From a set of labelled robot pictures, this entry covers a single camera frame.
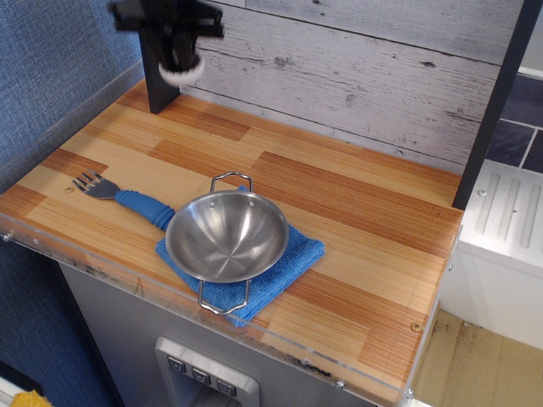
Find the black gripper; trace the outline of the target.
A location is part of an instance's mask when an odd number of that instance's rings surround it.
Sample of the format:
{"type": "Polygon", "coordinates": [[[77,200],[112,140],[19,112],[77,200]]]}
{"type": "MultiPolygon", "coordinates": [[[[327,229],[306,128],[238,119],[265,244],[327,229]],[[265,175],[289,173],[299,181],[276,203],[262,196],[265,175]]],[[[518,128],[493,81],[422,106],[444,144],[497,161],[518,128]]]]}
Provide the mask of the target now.
{"type": "Polygon", "coordinates": [[[224,37],[222,10],[203,1],[112,1],[108,11],[118,31],[147,29],[151,52],[166,70],[192,70],[200,64],[196,36],[224,37]]]}

